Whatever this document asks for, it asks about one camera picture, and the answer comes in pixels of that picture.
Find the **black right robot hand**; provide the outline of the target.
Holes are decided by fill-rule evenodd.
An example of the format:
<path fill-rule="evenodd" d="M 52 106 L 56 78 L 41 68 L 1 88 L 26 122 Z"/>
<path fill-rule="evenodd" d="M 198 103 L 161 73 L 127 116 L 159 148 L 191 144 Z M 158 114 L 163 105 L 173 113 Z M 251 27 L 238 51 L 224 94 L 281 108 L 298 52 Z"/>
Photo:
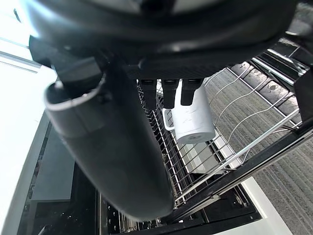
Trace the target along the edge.
<path fill-rule="evenodd" d="M 204 78 L 249 59 L 288 29 L 295 0 L 22 0 L 34 61 L 58 79 L 47 115 L 81 170 L 127 217 L 172 213 L 163 155 L 142 109 L 190 105 Z"/>

